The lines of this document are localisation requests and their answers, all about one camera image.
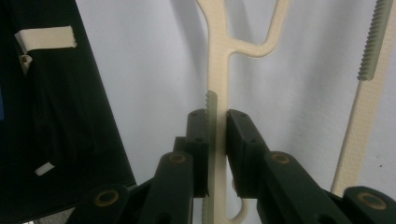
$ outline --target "white plastic piece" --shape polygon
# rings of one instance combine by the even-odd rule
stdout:
[[[22,68],[22,72],[25,74],[27,74],[27,71],[29,70],[30,67],[30,63],[33,61],[32,57],[30,57],[29,55],[20,55],[20,64],[21,64],[21,68]]]
[[[50,162],[45,163],[44,165],[38,167],[35,170],[36,175],[44,175],[46,172],[52,170],[55,166],[52,165]]]
[[[242,208],[232,219],[226,217],[226,156],[225,133],[226,113],[228,111],[228,61],[233,53],[250,57],[263,57],[276,47],[285,18],[289,0],[277,0],[274,15],[263,44],[256,46],[228,36],[227,18],[224,0],[197,0],[203,11],[209,32],[208,90],[218,96],[216,153],[214,173],[209,173],[209,198],[203,209],[204,221],[209,224],[241,223],[248,210],[247,202],[242,201]]]
[[[332,183],[332,193],[336,195],[342,196],[346,188],[358,184],[361,165],[373,129],[375,113],[381,100],[395,38],[396,3],[393,2],[374,78],[371,81],[361,81],[356,92]]]
[[[21,30],[15,34],[24,54],[33,49],[75,48],[71,26]]]

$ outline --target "white backdrop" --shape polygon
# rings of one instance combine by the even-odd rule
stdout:
[[[229,33],[260,44],[274,0],[227,0]],[[230,60],[230,108],[255,122],[271,150],[294,156],[330,189],[358,85],[374,0],[291,0],[275,51]],[[207,30],[194,0],[78,0],[138,184],[205,107]],[[396,198],[396,54],[361,173],[361,185]],[[229,190],[229,216],[240,202]],[[200,223],[200,201],[194,223]],[[255,202],[245,223],[259,223]]]

